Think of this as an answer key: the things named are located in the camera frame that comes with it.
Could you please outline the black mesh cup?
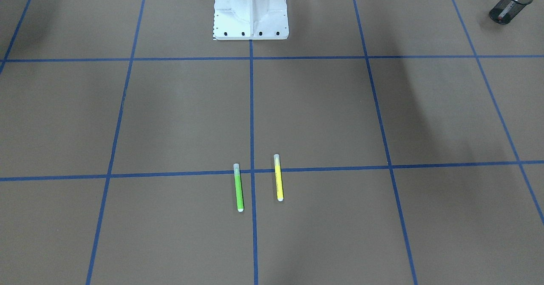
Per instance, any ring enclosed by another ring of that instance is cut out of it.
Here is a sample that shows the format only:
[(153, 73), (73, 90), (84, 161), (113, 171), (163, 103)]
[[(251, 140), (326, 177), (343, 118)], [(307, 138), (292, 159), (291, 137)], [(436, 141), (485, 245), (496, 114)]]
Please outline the black mesh cup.
[(488, 13), (499, 25), (509, 24), (533, 0), (500, 0)]

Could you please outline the yellow highlighter pen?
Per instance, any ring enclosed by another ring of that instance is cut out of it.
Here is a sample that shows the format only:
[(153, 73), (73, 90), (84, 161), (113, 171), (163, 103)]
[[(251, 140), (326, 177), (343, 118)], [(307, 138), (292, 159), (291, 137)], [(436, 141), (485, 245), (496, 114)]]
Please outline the yellow highlighter pen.
[(279, 202), (283, 202), (284, 192), (283, 192), (283, 180), (282, 180), (282, 172), (281, 172), (281, 164), (280, 164), (281, 163), (280, 155), (274, 154), (273, 161), (274, 161), (274, 172), (275, 172), (276, 197)]

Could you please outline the brown paper table mat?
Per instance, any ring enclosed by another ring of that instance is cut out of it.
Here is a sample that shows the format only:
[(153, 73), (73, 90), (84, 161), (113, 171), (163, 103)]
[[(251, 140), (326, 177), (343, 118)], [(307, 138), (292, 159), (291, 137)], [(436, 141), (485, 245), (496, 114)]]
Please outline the brown paper table mat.
[(2, 285), (542, 285), (543, 0), (496, 2), (1, 0)]

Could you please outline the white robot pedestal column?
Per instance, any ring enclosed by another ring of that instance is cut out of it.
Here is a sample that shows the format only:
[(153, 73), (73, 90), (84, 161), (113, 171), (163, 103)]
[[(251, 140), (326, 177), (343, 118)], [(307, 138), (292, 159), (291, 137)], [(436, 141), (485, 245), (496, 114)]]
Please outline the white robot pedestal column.
[(214, 0), (214, 40), (286, 40), (287, 0)]

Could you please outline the green highlighter pen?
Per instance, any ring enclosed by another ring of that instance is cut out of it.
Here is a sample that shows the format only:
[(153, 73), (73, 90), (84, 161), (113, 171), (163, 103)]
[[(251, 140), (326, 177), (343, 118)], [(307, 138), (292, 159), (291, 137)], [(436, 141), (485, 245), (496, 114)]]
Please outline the green highlighter pen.
[(242, 213), (244, 211), (244, 197), (239, 163), (233, 164), (233, 174), (237, 211), (239, 213)]

